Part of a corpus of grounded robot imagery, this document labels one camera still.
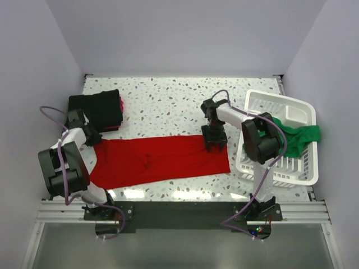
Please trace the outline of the red t shirt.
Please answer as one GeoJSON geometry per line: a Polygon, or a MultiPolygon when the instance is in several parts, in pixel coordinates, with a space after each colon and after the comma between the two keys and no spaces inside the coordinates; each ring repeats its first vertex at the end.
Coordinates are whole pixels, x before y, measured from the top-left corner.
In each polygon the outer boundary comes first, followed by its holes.
{"type": "Polygon", "coordinates": [[[102,140],[90,180],[104,189],[230,172],[227,148],[201,135],[102,140]]]}

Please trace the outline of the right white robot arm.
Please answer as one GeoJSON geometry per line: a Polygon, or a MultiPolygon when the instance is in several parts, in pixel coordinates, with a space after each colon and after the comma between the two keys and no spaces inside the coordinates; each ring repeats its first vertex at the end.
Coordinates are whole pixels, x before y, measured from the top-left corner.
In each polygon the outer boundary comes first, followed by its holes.
{"type": "Polygon", "coordinates": [[[207,99],[200,108],[208,120],[208,124],[201,127],[208,152],[215,144],[220,150],[224,149],[227,144],[226,123],[241,131],[245,153],[252,161],[254,170],[251,199],[256,203],[250,206],[250,214],[256,220],[263,220],[270,213],[266,202],[274,199],[273,167],[287,148],[284,133],[269,113],[252,114],[231,106],[226,99],[207,99]]]}

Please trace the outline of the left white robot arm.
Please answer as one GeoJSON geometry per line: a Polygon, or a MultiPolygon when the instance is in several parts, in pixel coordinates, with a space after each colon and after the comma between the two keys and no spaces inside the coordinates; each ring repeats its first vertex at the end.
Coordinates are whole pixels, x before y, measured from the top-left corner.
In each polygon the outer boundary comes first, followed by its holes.
{"type": "Polygon", "coordinates": [[[81,199],[104,220],[112,219],[116,206],[110,194],[90,180],[90,174],[80,154],[83,145],[94,146],[102,136],[90,123],[82,109],[67,113],[51,106],[41,106],[40,112],[63,128],[56,144],[38,153],[45,186],[53,197],[61,196],[65,205],[81,199]]]}

